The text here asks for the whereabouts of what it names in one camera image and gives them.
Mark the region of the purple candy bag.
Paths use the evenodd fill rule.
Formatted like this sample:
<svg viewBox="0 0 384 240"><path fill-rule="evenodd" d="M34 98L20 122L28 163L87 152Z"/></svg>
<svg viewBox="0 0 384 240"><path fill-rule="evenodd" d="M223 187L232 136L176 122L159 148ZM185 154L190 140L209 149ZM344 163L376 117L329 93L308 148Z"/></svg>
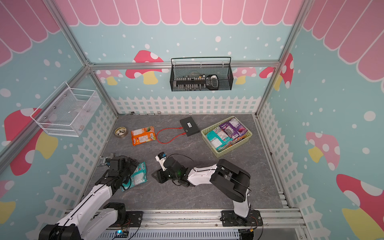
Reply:
<svg viewBox="0 0 384 240"><path fill-rule="evenodd" d="M230 138L237 139L243 137L248 130L235 117L219 125Z"/></svg>

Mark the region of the orange candy bag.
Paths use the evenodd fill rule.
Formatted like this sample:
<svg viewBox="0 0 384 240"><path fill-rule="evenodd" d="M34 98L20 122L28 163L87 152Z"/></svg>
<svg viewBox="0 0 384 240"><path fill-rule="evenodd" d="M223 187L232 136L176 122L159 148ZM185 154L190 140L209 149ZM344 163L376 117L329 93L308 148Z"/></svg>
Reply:
<svg viewBox="0 0 384 240"><path fill-rule="evenodd" d="M133 146L157 140L153 126L131 131L131 138Z"/></svg>

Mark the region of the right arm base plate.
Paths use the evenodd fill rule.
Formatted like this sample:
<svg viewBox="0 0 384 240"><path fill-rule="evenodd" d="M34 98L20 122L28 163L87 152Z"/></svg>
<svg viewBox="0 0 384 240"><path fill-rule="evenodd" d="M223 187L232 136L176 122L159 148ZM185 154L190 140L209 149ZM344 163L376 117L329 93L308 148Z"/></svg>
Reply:
<svg viewBox="0 0 384 240"><path fill-rule="evenodd" d="M264 225L261 213L251 209L248 216L243 218L235 214L234 211L221 211L220 221L224 227L262 227Z"/></svg>

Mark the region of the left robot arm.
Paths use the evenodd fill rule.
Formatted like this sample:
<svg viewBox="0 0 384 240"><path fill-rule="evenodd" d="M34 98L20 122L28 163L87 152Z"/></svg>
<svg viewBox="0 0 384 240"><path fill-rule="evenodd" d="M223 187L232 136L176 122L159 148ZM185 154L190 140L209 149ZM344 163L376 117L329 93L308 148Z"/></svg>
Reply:
<svg viewBox="0 0 384 240"><path fill-rule="evenodd" d="M95 240L111 226L127 226L129 219L125 204L104 203L124 184L131 182L139 162L118 156L106 160L105 164L108 169L89 194L57 223L43 227L39 240Z"/></svg>

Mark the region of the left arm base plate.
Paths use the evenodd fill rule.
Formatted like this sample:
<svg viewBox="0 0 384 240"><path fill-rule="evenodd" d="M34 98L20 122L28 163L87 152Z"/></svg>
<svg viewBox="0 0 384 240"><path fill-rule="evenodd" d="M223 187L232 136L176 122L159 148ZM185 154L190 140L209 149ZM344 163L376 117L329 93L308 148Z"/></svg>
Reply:
<svg viewBox="0 0 384 240"><path fill-rule="evenodd" d="M123 217L118 217L118 220L108 228L138 228L142 224L143 211L126 211Z"/></svg>

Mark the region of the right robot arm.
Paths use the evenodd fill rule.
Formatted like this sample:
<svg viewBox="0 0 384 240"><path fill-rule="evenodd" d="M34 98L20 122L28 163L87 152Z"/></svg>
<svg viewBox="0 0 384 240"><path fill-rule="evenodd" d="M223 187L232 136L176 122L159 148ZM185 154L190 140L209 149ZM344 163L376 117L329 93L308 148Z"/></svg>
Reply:
<svg viewBox="0 0 384 240"><path fill-rule="evenodd" d="M237 217L245 219L249 216L251 176L247 171L225 159L220 159L216 164L204 168L186 168L165 154L156 156L156 161L161 168L153 172L152 177L158 183L171 181L176 186L186 188L213 185L233 201Z"/></svg>

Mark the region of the teal mint candy bag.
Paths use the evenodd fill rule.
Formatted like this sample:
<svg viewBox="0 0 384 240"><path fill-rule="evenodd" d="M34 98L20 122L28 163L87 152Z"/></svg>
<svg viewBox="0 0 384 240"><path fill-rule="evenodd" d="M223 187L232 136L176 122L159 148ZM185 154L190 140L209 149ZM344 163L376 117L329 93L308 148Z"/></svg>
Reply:
<svg viewBox="0 0 384 240"><path fill-rule="evenodd" d="M217 151L221 152L231 145L232 138L230 138L220 127L214 128L206 135L210 145Z"/></svg>

